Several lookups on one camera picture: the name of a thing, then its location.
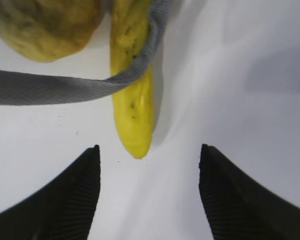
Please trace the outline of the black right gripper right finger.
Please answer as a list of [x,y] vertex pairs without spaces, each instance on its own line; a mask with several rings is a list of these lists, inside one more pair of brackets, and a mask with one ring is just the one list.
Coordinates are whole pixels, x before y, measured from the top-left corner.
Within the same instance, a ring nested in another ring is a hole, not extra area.
[[201,146],[198,189],[215,240],[300,240],[300,208],[211,145]]

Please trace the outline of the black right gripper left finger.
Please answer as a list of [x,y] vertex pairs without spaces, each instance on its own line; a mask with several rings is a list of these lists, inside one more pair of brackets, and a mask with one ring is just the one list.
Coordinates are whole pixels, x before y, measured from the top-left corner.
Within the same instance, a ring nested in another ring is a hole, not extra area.
[[100,147],[86,149],[56,178],[0,213],[0,240],[86,240],[101,189]]

